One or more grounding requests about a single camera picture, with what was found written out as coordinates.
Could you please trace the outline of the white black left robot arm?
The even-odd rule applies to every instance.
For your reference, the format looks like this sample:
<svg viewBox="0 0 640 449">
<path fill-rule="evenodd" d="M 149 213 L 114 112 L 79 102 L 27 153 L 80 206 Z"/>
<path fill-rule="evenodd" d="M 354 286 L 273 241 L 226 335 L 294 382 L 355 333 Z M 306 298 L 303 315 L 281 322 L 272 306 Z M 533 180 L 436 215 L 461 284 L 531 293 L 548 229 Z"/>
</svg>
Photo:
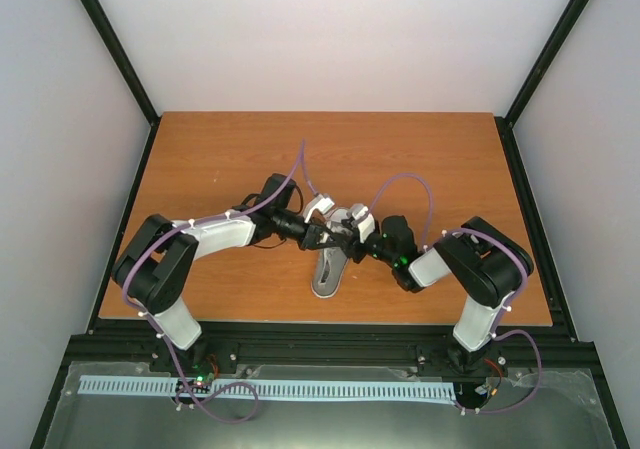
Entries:
<svg viewBox="0 0 640 449">
<path fill-rule="evenodd" d="M 201 369 L 208 347 L 201 324 L 186 300 L 194 266 L 222 252 L 258 247 L 269 238 L 321 254 L 322 274 L 342 269 L 340 243 L 351 231 L 352 211 L 318 193 L 291 208 L 299 184 L 285 174 L 269 176 L 261 190 L 226 212 L 196 220 L 148 216 L 118 257 L 111 273 L 125 303 L 172 345 L 172 357 L 186 371 Z"/>
</svg>

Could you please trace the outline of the white shoelace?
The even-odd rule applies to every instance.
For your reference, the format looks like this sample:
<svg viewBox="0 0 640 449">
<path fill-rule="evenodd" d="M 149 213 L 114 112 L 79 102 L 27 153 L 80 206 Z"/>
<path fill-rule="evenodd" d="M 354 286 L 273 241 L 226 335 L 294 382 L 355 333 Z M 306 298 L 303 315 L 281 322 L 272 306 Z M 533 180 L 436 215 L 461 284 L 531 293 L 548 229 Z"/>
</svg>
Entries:
<svg viewBox="0 0 640 449">
<path fill-rule="evenodd" d="M 353 226 L 353 217 L 346 208 L 338 208 L 333 211 L 325 221 L 329 236 L 345 236 L 347 238 L 358 237 L 358 232 Z"/>
</svg>

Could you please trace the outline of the grey canvas sneaker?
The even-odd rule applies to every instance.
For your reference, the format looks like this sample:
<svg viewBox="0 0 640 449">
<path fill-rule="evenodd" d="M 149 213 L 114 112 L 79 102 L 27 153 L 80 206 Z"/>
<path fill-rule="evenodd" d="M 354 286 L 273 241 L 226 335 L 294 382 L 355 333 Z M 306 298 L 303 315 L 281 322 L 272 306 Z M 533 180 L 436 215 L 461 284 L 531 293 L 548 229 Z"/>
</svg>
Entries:
<svg viewBox="0 0 640 449">
<path fill-rule="evenodd" d="M 328 299 L 337 293 L 347 262 L 348 259 L 340 249 L 321 250 L 311 281 L 312 292 L 316 297 Z"/>
</svg>

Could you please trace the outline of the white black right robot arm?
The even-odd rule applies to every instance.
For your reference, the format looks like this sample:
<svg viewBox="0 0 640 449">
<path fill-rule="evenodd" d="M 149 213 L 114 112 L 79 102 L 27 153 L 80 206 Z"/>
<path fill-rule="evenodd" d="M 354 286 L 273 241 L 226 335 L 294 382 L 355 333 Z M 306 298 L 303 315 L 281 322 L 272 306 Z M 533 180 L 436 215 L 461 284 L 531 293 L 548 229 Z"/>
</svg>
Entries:
<svg viewBox="0 0 640 449">
<path fill-rule="evenodd" d="M 448 339 L 444 357 L 451 369 L 469 374 L 484 356 L 511 300 L 533 273 L 531 256 L 479 216 L 421 249 L 405 217 L 389 216 L 382 222 L 357 227 L 346 214 L 334 214 L 329 230 L 341 236 L 335 249 L 342 261 L 370 256 L 387 264 L 397 284 L 417 293 L 453 276 L 467 298 Z"/>
</svg>

